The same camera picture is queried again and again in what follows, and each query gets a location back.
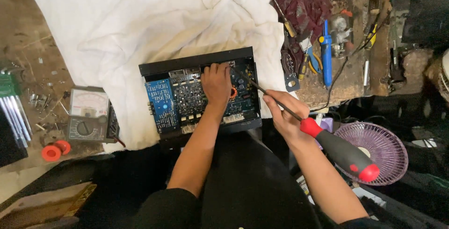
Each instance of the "purple fan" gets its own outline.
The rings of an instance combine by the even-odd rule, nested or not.
[[[335,132],[362,150],[379,167],[376,180],[365,182],[337,167],[353,180],[374,186],[389,185],[401,179],[407,171],[409,158],[401,140],[389,130],[364,122],[344,125]]]

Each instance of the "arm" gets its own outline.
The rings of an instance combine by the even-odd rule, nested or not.
[[[273,97],[302,118],[308,106],[288,93],[267,90],[264,101],[270,108],[276,129],[284,137],[304,174],[313,200],[336,223],[367,217],[368,214],[351,188],[318,148],[313,137],[300,131],[300,122],[281,111]]]
[[[167,189],[181,188],[199,196],[209,172],[218,127],[231,96],[229,65],[214,63],[201,75],[206,109],[176,161]]]

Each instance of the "workbench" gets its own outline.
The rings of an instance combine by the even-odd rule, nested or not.
[[[363,10],[368,0],[333,0],[333,13],[347,9],[354,17],[354,42],[356,45],[363,38]],[[66,107],[70,98],[62,98],[64,92],[70,91],[73,81],[67,71],[64,60],[56,46],[45,19],[34,0],[1,0],[0,17],[3,30],[0,33],[3,62],[23,67],[19,73],[22,88],[21,101],[33,129],[32,141],[27,148],[29,157],[0,169],[0,173],[14,172],[26,168],[38,167],[45,162],[40,152],[50,142],[63,140],[68,115],[57,103],[61,100]],[[314,43],[314,50],[320,53],[319,43]],[[363,52],[351,57],[343,73],[335,83],[331,94],[330,106],[340,102],[361,97],[364,93]],[[339,70],[344,59],[333,60],[333,75]],[[311,108],[323,106],[327,102],[328,91],[324,88],[322,76],[310,71],[301,82],[296,93],[298,98]],[[40,95],[50,95],[52,101],[45,111],[37,111],[31,106],[28,89]],[[61,160],[86,157],[103,153],[103,146],[94,142],[72,143],[71,152]]]

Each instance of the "white cloth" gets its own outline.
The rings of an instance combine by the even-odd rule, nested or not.
[[[127,149],[159,140],[139,64],[252,46],[260,85],[285,90],[283,28],[270,0],[36,2],[74,83],[108,94]]]

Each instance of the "blue desoldering pump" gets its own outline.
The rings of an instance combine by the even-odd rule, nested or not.
[[[323,61],[323,79],[326,89],[329,89],[332,84],[332,52],[330,45],[332,44],[332,38],[328,34],[327,20],[323,25],[323,36],[319,38],[321,44],[321,56]]]

